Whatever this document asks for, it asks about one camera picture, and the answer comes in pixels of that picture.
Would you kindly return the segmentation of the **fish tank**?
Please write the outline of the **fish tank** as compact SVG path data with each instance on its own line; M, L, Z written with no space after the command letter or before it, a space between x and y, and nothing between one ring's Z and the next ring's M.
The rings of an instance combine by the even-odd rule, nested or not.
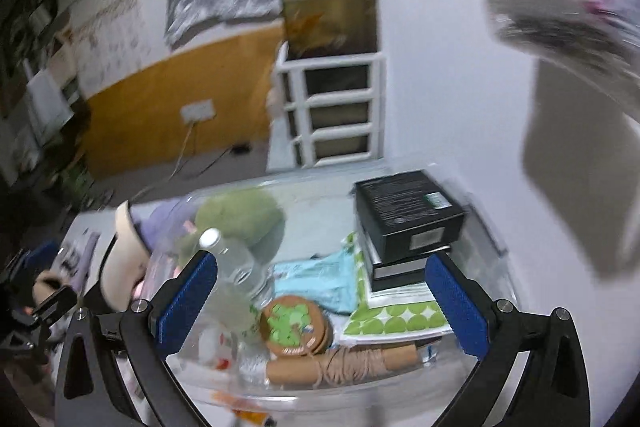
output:
M374 53L376 0L282 0L288 58Z

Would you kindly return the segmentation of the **orange hand cream tube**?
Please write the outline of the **orange hand cream tube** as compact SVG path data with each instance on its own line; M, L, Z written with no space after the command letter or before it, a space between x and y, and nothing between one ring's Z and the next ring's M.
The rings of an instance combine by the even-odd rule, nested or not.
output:
M252 426L276 427L277 421L264 411L253 411L248 409L247 402L242 399L233 398L227 392L213 391L212 398L222 407L230 410L240 421L245 421Z

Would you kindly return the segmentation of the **green dotted white packet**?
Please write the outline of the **green dotted white packet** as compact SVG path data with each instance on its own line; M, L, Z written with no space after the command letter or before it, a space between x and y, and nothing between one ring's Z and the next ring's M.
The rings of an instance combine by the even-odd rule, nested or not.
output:
M356 307L340 329L341 343L412 343L452 333L430 288L422 282L372 291L364 254L355 232L343 241L355 268Z

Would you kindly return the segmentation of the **white wall power strip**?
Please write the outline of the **white wall power strip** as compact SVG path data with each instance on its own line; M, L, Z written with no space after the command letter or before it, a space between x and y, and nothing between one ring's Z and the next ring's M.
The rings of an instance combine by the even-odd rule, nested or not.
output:
M203 100L186 104L180 108L180 116L183 124L196 124L212 120L216 116L213 101Z

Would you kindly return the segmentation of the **clear plastic storage bin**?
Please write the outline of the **clear plastic storage bin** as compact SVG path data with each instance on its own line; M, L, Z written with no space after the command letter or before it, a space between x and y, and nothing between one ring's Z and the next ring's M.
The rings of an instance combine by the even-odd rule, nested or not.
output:
M250 180L116 209L98 285L122 309L151 298L213 239L221 276L169 358L198 403L271 413L366 404L434 407L471 362L411 260L398 283L369 282L356 174Z

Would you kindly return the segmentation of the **cardboard tube with twine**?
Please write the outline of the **cardboard tube with twine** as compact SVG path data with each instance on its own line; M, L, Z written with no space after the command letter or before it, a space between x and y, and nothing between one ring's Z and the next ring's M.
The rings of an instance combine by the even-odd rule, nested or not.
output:
M341 347L323 355L272 360L266 365L266 377L273 386L343 387L376 381L420 364L414 343L375 349Z

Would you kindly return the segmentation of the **light blue plastic packet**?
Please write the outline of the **light blue plastic packet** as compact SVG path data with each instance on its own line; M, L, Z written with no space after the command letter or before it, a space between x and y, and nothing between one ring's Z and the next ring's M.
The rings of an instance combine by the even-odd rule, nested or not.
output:
M277 297L303 297L342 315L351 314L357 308L356 263L349 251L276 263L272 266L272 275Z

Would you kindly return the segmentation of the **white drawer shelf unit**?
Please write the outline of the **white drawer shelf unit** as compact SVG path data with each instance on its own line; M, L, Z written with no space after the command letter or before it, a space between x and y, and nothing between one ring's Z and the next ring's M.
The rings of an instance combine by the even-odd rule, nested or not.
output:
M384 155L381 52L293 60L282 43L271 73L267 170L321 168Z

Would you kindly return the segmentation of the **purple fluffy cloth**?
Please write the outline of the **purple fluffy cloth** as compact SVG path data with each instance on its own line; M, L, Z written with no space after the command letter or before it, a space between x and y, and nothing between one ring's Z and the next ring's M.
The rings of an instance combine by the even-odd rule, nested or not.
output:
M179 231L186 220L183 201L180 199L162 202L149 217L143 217L137 210L131 213L131 217L134 219L134 228L149 253L154 251L161 239Z

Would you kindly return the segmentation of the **green fluffy hat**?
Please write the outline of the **green fluffy hat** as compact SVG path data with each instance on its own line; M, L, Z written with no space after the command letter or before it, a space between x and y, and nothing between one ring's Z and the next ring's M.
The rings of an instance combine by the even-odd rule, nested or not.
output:
M207 229L217 229L225 239L242 242L262 265L276 257L285 229L285 213L263 188L241 188L194 200L195 209L179 221L182 230L174 239L181 254L189 257Z

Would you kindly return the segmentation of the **black product box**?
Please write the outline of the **black product box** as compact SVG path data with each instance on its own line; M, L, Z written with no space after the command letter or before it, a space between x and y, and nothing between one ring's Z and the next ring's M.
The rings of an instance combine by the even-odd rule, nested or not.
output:
M466 211L422 170L354 186L359 234L375 262L395 263L454 243Z

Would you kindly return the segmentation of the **clear plastic water bottle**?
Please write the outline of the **clear plastic water bottle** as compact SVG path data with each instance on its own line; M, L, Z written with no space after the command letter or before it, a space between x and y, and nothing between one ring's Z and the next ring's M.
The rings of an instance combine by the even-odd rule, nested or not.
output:
M217 262L217 280L206 303L208 317L246 343L258 343L259 317L274 296L269 268L256 261L239 239L225 239L210 228L198 240Z

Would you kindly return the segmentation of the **beige black sun visor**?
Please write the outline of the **beige black sun visor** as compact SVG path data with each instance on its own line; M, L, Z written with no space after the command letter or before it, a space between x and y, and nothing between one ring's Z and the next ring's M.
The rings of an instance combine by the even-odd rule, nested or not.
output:
M129 202L116 208L114 223L115 243L103 258L99 286L111 310L125 311L134 288L145 276L151 254L134 225Z

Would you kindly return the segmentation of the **pink bunny hand mirror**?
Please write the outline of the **pink bunny hand mirror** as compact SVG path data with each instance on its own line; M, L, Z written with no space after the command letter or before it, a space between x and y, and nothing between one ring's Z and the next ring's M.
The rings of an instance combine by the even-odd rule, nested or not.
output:
M134 288L134 298L151 300L160 286L174 279L195 254L198 229L191 220L160 225L152 230L148 220L141 225L143 243L150 254L143 279Z

